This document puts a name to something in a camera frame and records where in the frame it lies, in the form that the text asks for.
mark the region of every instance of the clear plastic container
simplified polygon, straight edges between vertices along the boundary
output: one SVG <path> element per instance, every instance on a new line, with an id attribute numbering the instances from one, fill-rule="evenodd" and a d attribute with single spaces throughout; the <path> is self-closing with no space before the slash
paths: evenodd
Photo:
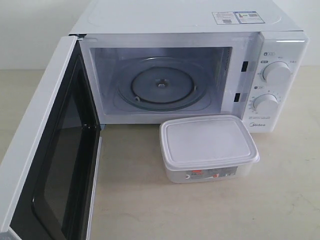
<path id="1" fill-rule="evenodd" d="M 166 174 L 174 183 L 243 177 L 260 160 L 250 133 L 233 115 L 166 121 L 160 141 Z"/>

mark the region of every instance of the timer knob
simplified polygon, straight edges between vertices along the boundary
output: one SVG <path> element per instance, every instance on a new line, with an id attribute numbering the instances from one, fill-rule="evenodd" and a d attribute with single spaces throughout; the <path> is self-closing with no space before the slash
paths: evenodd
<path id="1" fill-rule="evenodd" d="M 276 61 L 267 66 L 263 71 L 264 80 L 271 85 L 287 81 L 291 77 L 289 66 L 283 61 Z"/>
<path id="2" fill-rule="evenodd" d="M 254 109 L 263 115 L 272 115 L 278 109 L 279 103 L 272 94 L 265 94 L 257 97 L 253 102 Z"/>

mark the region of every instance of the label sticker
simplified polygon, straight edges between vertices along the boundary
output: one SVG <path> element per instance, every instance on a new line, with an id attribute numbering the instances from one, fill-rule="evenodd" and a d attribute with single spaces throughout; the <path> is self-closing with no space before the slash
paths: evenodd
<path id="1" fill-rule="evenodd" d="M 256 11 L 235 11 L 236 18 L 240 24 L 264 24 L 265 21 Z"/>
<path id="2" fill-rule="evenodd" d="M 205 170 L 186 171 L 185 179 L 217 179 L 236 175 L 238 167 L 223 167 Z"/>
<path id="3" fill-rule="evenodd" d="M 233 11 L 213 12 L 212 15 L 218 25 L 240 24 Z"/>

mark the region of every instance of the midea logo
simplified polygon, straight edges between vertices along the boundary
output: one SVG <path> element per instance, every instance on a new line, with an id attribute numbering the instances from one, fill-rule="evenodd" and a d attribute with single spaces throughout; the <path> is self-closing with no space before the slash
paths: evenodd
<path id="1" fill-rule="evenodd" d="M 258 124 L 258 123 L 255 123 L 255 122 L 251 122 L 250 127 L 265 127 L 266 125 L 265 124 Z"/>

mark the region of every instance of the white microwave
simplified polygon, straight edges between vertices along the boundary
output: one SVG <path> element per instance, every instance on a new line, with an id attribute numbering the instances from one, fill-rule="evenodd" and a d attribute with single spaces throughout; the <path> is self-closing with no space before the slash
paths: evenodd
<path id="1" fill-rule="evenodd" d="M 95 0 L 0 166 L 0 240 L 84 240 L 108 124 L 233 115 L 271 132 L 308 37 L 271 0 Z"/>

